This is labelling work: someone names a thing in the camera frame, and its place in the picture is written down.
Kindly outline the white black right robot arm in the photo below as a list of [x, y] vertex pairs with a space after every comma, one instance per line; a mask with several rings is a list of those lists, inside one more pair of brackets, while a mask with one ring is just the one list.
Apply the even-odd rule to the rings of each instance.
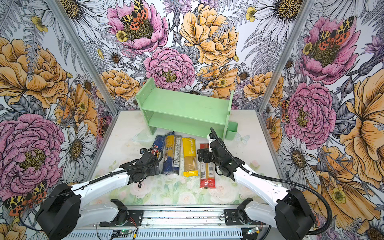
[[197, 150], [201, 163], [212, 164], [212, 170], [220, 170], [222, 175], [248, 188], [264, 203], [252, 198], [245, 199], [236, 210], [225, 212], [227, 225], [266, 224], [278, 229], [286, 240], [302, 240], [309, 235], [316, 218], [304, 195], [297, 189], [279, 186], [264, 176], [256, 177], [243, 160], [232, 156], [221, 140], [211, 140]]

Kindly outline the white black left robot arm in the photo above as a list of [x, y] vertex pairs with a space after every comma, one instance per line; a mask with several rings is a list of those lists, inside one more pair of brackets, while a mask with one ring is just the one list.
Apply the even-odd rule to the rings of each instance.
[[158, 148], [146, 150], [139, 159], [96, 179], [71, 187], [60, 184], [45, 198], [35, 220], [50, 240], [61, 240], [74, 229], [98, 224], [124, 225], [129, 219], [128, 209], [118, 199], [105, 204], [91, 205], [99, 197], [130, 184], [140, 185], [156, 173], [164, 153]]

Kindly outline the blue Barilla spaghetti box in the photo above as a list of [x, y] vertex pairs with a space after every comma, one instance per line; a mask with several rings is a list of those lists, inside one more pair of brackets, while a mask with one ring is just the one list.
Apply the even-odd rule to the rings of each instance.
[[158, 149], [160, 149], [160, 150], [164, 149], [165, 139], [166, 139], [166, 136], [163, 136], [163, 135], [157, 135], [155, 137], [152, 148], [156, 148], [156, 150], [151, 150], [152, 154], [156, 155], [157, 157], [160, 156], [160, 152]]

